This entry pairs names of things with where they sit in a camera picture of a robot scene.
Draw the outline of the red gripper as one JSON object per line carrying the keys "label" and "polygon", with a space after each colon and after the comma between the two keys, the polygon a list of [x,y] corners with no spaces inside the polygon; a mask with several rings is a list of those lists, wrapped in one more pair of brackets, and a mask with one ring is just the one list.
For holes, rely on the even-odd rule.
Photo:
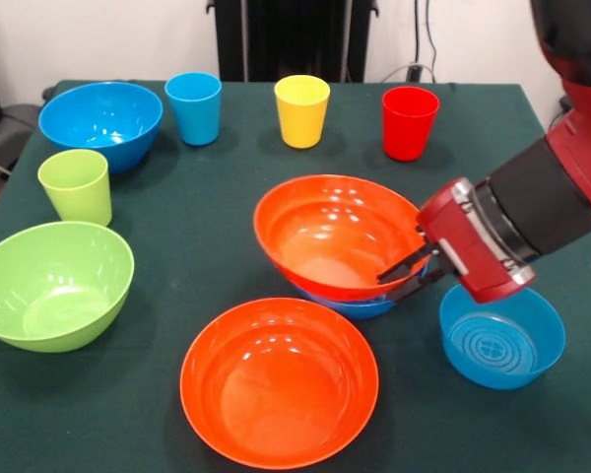
{"label": "red gripper", "polygon": [[[449,182],[429,198],[417,217],[427,240],[443,251],[458,279],[478,303],[507,298],[528,286],[536,277],[532,267],[508,249],[496,234],[478,192],[465,177]],[[404,279],[413,267],[437,252],[435,244],[425,244],[377,276],[379,284]],[[439,281],[447,272],[442,269],[413,276],[390,291],[386,299],[401,299]]]}

